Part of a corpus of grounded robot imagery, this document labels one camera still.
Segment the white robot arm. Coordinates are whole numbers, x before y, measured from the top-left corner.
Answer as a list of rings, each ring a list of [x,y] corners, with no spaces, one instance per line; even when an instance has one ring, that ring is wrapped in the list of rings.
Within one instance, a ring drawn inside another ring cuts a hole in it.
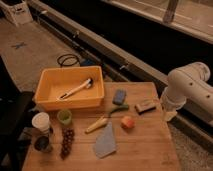
[[[167,75],[168,85],[160,97],[164,120],[171,121],[188,99],[213,115],[213,87],[207,83],[210,76],[209,67],[202,62],[171,70]]]

